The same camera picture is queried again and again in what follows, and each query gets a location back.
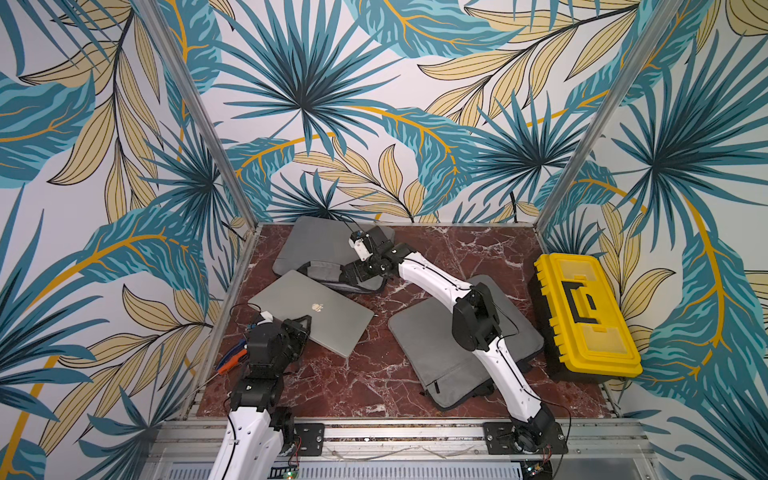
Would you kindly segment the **silver apple laptop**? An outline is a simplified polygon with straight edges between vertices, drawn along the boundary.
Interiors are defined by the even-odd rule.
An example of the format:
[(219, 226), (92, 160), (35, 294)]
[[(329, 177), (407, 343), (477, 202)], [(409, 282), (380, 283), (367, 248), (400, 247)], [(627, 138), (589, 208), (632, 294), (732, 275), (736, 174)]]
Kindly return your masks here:
[(250, 302), (276, 319), (311, 317), (310, 339), (348, 358), (374, 317), (372, 310), (295, 271), (257, 293)]

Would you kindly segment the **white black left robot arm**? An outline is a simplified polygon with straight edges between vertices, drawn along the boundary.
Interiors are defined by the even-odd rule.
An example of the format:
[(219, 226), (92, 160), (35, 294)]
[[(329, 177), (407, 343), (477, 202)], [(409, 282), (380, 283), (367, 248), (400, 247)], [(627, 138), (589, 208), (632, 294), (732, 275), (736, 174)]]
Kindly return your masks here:
[(294, 446), (294, 417), (278, 405), (286, 369), (302, 356), (312, 318), (276, 320), (268, 312), (246, 335), (244, 370), (229, 396), (225, 434), (211, 479), (267, 479), (278, 456)]

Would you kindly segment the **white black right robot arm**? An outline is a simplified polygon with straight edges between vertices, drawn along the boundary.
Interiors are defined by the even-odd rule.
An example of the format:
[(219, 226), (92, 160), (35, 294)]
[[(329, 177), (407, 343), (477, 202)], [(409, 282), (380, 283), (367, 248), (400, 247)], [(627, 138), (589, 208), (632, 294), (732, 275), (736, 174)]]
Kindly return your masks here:
[(455, 278), (408, 244), (389, 239), (379, 227), (352, 231), (349, 245), (358, 259), (342, 268), (346, 278), (366, 281), (377, 276), (398, 277), (420, 287), (451, 311), (453, 339), (480, 361), (501, 393), (519, 450), (542, 451), (546, 435), (557, 434), (559, 424), (512, 358), (490, 289)]

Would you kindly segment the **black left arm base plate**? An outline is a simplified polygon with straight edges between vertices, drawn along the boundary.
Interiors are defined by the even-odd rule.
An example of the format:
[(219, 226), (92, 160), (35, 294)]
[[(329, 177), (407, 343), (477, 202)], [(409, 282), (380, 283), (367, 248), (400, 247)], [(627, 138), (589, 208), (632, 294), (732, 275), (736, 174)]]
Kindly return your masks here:
[(283, 456), (320, 457), (326, 425), (319, 422), (289, 423), (283, 430)]

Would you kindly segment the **grey zippered laptop bag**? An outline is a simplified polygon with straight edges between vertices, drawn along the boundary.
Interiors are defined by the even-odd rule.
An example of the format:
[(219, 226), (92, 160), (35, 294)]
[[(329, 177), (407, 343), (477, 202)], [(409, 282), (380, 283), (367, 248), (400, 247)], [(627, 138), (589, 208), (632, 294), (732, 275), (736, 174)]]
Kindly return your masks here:
[(377, 276), (366, 281), (348, 278), (343, 268), (359, 257), (349, 245), (351, 226), (343, 221), (300, 217), (273, 264), (283, 276), (297, 271), (342, 294), (376, 294), (387, 280)]

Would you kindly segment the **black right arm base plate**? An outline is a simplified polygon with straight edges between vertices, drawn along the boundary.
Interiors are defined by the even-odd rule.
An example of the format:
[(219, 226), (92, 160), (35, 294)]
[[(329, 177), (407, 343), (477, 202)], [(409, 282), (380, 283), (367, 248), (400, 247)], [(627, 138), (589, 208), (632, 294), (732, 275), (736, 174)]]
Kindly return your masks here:
[(485, 422), (483, 440), (490, 455), (549, 455), (568, 452), (566, 435), (555, 422), (541, 434), (517, 421)]

